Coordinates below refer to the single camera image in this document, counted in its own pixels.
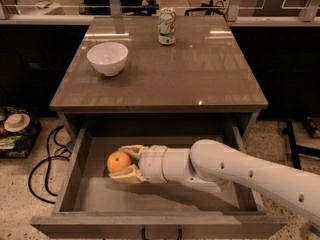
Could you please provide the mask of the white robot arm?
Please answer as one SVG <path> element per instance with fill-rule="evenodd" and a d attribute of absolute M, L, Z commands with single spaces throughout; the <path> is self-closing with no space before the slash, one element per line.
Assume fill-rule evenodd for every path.
<path fill-rule="evenodd" d="M 198 140 L 189 148 L 122 146 L 109 155 L 106 167 L 118 183 L 176 182 L 210 194 L 237 183 L 320 224 L 320 175 L 249 156 L 215 140 Z"/>

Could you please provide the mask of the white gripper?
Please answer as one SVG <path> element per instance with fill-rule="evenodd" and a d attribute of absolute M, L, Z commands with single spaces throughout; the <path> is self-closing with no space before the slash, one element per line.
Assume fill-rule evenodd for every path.
<path fill-rule="evenodd" d="M 140 184 L 145 181 L 152 184 L 166 182 L 163 175 L 163 158 L 167 150 L 166 146 L 153 145 L 125 145 L 119 151 L 126 153 L 132 158 L 139 160 L 138 167 L 133 164 L 116 173 L 110 173 L 109 177 L 124 184 Z"/>

